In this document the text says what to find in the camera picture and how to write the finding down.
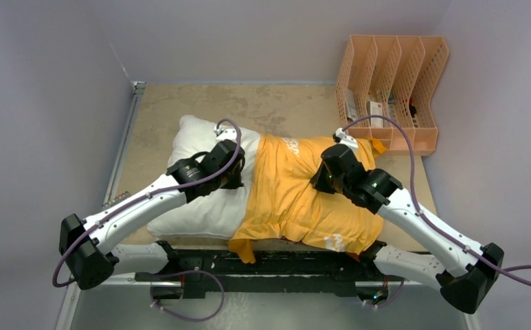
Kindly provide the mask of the white pillow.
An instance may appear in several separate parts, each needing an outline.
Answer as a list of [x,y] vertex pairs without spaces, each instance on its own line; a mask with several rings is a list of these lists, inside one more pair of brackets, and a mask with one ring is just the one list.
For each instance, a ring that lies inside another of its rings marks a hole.
[[169,173],[182,191],[184,206],[147,225],[154,237],[229,240],[245,217],[261,135],[228,123],[185,115],[172,142]]

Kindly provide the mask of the orange cartoon pillowcase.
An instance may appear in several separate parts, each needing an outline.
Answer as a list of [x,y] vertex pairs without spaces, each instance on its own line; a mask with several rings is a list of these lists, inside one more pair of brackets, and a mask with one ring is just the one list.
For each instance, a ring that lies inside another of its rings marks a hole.
[[310,183],[321,154],[333,145],[331,137],[260,138],[246,212],[228,242],[243,263],[256,262],[257,240],[284,239],[356,256],[378,239],[381,217]]

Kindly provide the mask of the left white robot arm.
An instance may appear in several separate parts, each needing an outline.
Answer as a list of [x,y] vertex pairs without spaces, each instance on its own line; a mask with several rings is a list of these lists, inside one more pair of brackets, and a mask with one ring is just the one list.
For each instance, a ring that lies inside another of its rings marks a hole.
[[52,276],[54,287],[76,283],[86,290],[112,275],[154,274],[171,281],[179,263],[169,256],[166,242],[127,246],[121,242],[137,229],[171,210],[218,189],[241,186],[245,152],[238,140],[221,140],[209,152],[180,159],[151,185],[119,203],[84,219],[76,214],[61,222],[61,259]]

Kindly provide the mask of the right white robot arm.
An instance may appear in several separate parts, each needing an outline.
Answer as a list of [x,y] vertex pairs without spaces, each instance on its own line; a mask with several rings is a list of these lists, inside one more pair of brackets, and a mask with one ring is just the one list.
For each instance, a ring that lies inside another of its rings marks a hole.
[[427,249],[426,255],[375,243],[359,264],[370,280],[380,275],[405,278],[438,290],[457,310],[474,314],[499,277],[504,251],[482,245],[454,230],[433,213],[415,206],[413,195],[380,168],[367,170],[351,148],[336,144],[321,154],[311,179],[314,189],[340,193],[354,205],[393,223]]

